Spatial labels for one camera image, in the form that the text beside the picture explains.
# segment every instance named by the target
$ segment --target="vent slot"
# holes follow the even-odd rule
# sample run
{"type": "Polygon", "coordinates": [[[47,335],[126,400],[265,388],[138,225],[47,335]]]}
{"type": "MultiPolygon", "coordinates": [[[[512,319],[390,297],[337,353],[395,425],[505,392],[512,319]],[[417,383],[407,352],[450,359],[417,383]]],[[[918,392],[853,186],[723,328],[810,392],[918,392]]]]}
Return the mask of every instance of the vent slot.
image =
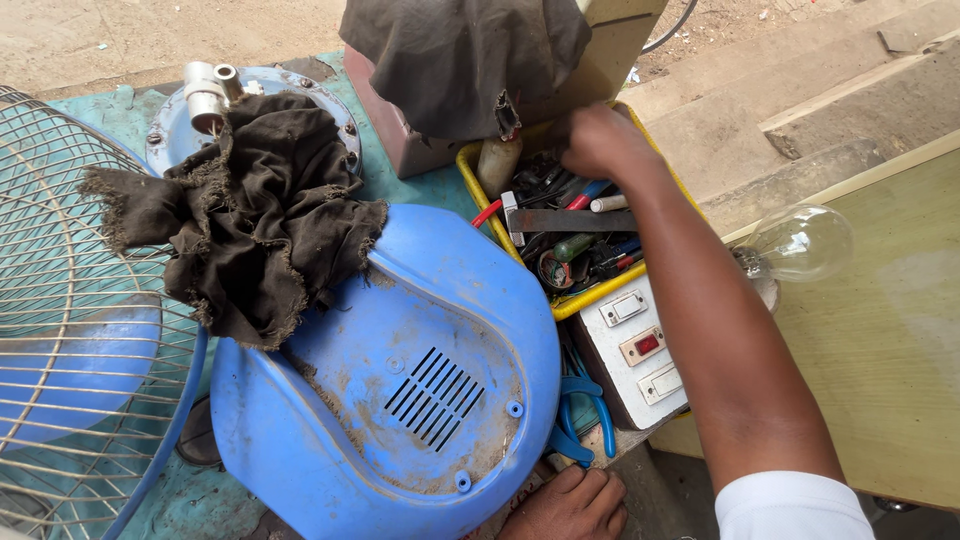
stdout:
{"type": "Polygon", "coordinates": [[[439,452],[483,392],[478,380],[433,347],[383,408],[439,452]]]}

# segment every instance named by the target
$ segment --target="pliers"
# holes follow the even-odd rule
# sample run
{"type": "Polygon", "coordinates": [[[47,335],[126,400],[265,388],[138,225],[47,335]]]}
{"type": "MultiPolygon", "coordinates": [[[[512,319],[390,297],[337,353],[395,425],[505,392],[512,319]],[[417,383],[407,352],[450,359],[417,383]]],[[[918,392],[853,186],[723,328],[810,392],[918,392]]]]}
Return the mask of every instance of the pliers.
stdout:
{"type": "Polygon", "coordinates": [[[573,360],[567,362],[564,355],[564,368],[567,373],[561,380],[560,387],[560,414],[559,425],[554,425],[550,432],[549,444],[558,453],[571,459],[576,459],[580,465],[587,468],[593,461],[593,451],[580,445],[576,430],[573,428],[573,418],[570,415],[570,402],[568,396],[574,393],[587,394],[597,410],[597,417],[600,420],[600,426],[603,428],[603,445],[607,457],[616,455],[616,441],[613,437],[613,420],[607,404],[603,401],[603,388],[599,384],[590,380],[587,370],[584,368],[583,361],[577,351],[570,347],[570,353],[573,360]]]}

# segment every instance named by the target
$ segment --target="yellow plastic tray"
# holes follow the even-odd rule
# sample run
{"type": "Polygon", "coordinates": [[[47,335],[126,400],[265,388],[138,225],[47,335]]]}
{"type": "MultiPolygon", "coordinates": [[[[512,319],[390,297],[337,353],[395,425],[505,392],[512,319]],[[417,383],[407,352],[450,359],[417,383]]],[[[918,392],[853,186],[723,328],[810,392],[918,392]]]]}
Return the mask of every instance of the yellow plastic tray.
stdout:
{"type": "MultiPolygon", "coordinates": [[[[619,102],[610,102],[609,105],[613,105],[619,102]]],[[[643,127],[643,124],[640,123],[640,119],[636,117],[633,109],[630,109],[630,106],[623,104],[627,107],[627,110],[630,111],[630,117],[642,132],[643,136],[646,137],[647,142],[650,143],[650,146],[654,147],[658,153],[660,149],[657,148],[657,143],[654,142],[654,139],[650,137],[650,134],[647,133],[647,130],[643,127]]],[[[541,152],[543,148],[543,137],[546,135],[547,129],[550,127],[550,122],[545,122],[532,126],[530,128],[524,128],[520,130],[520,136],[523,137],[523,157],[528,157],[541,152]]],[[[477,182],[476,176],[473,174],[474,168],[477,166],[477,161],[480,160],[480,149],[483,147],[483,141],[472,142],[467,146],[460,149],[460,152],[457,153],[457,167],[460,168],[460,172],[464,175],[464,184],[467,185],[467,191],[470,193],[470,197],[473,198],[473,202],[476,203],[478,209],[485,209],[490,205],[490,200],[487,199],[487,195],[484,194],[483,188],[480,187],[480,183],[477,182]]],[[[677,173],[673,172],[673,168],[670,167],[670,164],[667,163],[667,168],[670,170],[670,175],[673,176],[673,180],[677,182],[677,185],[680,187],[680,191],[684,193],[684,196],[694,208],[700,212],[700,207],[697,206],[693,199],[690,198],[690,194],[687,193],[684,183],[677,178],[677,173]]],[[[507,230],[504,229],[503,224],[500,222],[500,218],[496,215],[492,215],[490,219],[487,220],[487,225],[493,231],[493,236],[496,237],[497,242],[500,243],[500,246],[508,253],[511,257],[515,258],[523,264],[523,259],[520,258],[520,253],[517,252],[514,243],[510,240],[510,236],[507,234],[507,230]]],[[[646,261],[640,260],[635,262],[626,272],[620,274],[619,276],[613,278],[612,280],[607,280],[605,282],[598,283],[594,287],[587,289],[585,292],[580,293],[576,296],[561,297],[559,304],[553,307],[553,318],[557,321],[563,321],[565,318],[576,313],[577,311],[583,309],[584,307],[593,304],[601,297],[614,292],[618,287],[627,282],[634,280],[642,276],[647,271],[646,261]]]]}

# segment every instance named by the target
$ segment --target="clear glass bulb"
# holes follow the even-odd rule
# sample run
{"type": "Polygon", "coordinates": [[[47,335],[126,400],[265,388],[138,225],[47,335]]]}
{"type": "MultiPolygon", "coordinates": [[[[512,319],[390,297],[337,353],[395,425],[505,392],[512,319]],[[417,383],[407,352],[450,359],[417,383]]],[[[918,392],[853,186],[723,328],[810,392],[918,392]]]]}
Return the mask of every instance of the clear glass bulb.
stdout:
{"type": "Polygon", "coordinates": [[[801,203],[763,218],[732,252],[748,278],[813,282],[853,259],[853,227],[834,209],[801,203]]]}

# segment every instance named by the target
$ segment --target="dirt ground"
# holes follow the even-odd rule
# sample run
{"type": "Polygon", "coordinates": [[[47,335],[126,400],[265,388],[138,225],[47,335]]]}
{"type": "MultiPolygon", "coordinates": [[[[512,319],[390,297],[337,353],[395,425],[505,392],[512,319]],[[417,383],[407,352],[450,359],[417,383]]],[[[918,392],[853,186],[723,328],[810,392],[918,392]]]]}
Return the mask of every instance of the dirt ground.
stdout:
{"type": "MultiPolygon", "coordinates": [[[[636,63],[642,82],[669,65],[852,0],[700,0],[677,37],[636,63]],[[767,16],[760,19],[766,10],[767,16]]],[[[343,47],[346,0],[8,0],[4,84],[60,99],[180,78],[193,60],[259,65],[343,47]]]]}
{"type": "MultiPolygon", "coordinates": [[[[636,59],[634,66],[640,82],[628,81],[626,87],[666,75],[671,63],[825,12],[835,12],[853,3],[852,0],[700,0],[680,31],[651,53],[636,59]]],[[[661,26],[662,22],[658,23],[658,29],[661,26]]]]}

